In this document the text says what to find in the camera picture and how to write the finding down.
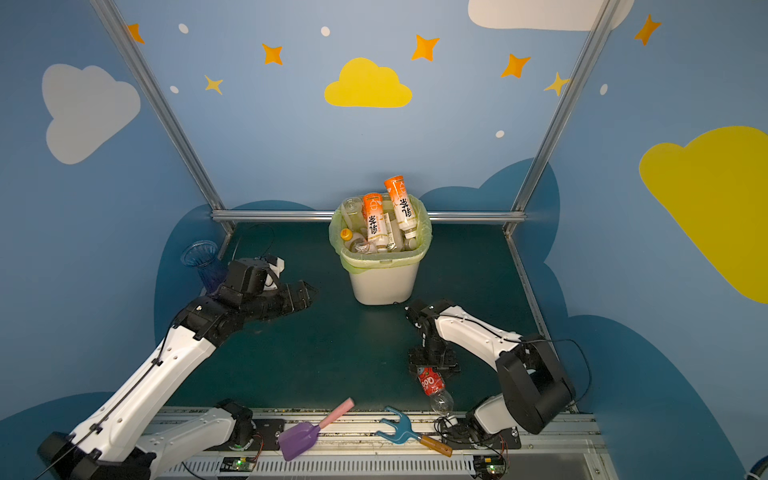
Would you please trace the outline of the red label clear bottle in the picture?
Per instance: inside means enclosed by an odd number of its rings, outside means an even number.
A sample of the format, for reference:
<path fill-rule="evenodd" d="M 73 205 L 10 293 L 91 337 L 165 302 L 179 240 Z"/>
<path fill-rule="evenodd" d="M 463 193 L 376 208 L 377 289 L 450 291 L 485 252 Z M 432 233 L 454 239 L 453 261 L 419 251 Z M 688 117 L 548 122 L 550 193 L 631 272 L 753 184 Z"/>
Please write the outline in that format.
<path fill-rule="evenodd" d="M 431 367 L 422 367 L 418 369 L 417 378 L 432 410 L 441 416 L 450 415 L 454 410 L 454 399 L 441 374 Z"/>

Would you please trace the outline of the cola bottle red label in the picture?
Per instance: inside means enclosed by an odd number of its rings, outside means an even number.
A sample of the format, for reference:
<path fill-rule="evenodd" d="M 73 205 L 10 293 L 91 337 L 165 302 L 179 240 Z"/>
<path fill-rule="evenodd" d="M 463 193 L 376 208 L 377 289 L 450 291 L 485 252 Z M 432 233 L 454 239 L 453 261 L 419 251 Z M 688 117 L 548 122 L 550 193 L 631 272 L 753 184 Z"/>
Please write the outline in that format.
<path fill-rule="evenodd" d="M 377 247 L 359 232 L 344 228 L 340 231 L 339 236 L 343 240 L 344 246 L 352 253 L 371 254 L 377 252 Z"/>

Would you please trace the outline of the orange label white bottle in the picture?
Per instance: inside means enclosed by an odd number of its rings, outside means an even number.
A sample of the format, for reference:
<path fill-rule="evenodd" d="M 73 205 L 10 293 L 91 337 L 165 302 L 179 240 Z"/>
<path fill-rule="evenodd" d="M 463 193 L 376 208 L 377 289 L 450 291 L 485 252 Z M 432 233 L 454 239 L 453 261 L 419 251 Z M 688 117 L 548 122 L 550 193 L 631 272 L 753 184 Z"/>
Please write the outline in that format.
<path fill-rule="evenodd" d="M 387 193 L 393 204 L 393 210 L 400 230 L 406 239 L 416 239 L 418 236 L 418 219 L 411 204 L 406 184 L 402 176 L 395 176 L 384 182 Z"/>

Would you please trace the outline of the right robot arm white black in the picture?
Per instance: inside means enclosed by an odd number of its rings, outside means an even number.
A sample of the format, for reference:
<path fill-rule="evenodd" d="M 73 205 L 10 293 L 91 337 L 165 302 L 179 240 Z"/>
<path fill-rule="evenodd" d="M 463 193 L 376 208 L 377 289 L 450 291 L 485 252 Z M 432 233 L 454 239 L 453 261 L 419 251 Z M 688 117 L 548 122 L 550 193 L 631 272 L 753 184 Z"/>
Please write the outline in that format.
<path fill-rule="evenodd" d="M 421 336 L 421 344 L 409 350 L 409 371 L 427 396 L 441 397 L 445 380 L 460 372 L 452 345 L 496 373 L 500 393 L 482 400 L 466 417 L 477 440 L 513 427 L 538 434 L 576 401 L 576 389 L 552 342 L 541 335 L 504 331 L 447 300 L 415 300 L 405 307 L 405 316 Z"/>

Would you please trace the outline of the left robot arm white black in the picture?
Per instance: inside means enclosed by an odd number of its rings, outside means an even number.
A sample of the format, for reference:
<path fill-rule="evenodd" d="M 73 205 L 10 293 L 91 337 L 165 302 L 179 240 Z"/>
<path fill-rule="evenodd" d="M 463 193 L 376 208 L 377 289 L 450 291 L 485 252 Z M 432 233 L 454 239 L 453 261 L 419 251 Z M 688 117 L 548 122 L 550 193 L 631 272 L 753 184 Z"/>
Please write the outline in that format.
<path fill-rule="evenodd" d="M 134 374 L 71 432 L 53 432 L 38 447 L 56 479 L 154 479 L 212 447 L 244 450 L 254 441 L 253 415 L 224 400 L 201 416 L 159 434 L 143 434 L 179 386 L 230 336 L 252 321 L 269 321 L 309 308 L 316 288 L 304 281 L 191 301 Z"/>

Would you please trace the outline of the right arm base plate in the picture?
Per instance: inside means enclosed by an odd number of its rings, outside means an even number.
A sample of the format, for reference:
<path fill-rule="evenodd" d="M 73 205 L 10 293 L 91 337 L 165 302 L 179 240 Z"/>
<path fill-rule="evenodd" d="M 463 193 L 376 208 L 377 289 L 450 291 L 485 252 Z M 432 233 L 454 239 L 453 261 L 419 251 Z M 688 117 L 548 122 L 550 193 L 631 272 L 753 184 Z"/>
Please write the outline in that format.
<path fill-rule="evenodd" d="M 497 448 L 519 450 L 522 446 L 516 427 L 503 429 L 498 433 L 486 432 L 474 418 L 440 416 L 433 422 L 437 435 L 452 445 L 473 448 Z"/>

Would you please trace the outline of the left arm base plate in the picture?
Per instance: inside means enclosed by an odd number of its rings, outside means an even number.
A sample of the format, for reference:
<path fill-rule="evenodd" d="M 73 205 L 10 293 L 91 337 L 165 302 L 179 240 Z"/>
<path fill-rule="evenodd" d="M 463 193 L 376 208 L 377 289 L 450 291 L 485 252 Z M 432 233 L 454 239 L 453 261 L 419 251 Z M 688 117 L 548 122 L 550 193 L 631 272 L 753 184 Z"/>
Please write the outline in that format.
<path fill-rule="evenodd" d="M 278 451 L 278 437 L 285 429 L 286 422 L 277 418 L 256 418 L 251 421 L 251 427 L 246 432 L 248 438 L 236 433 L 232 439 L 208 451 Z"/>

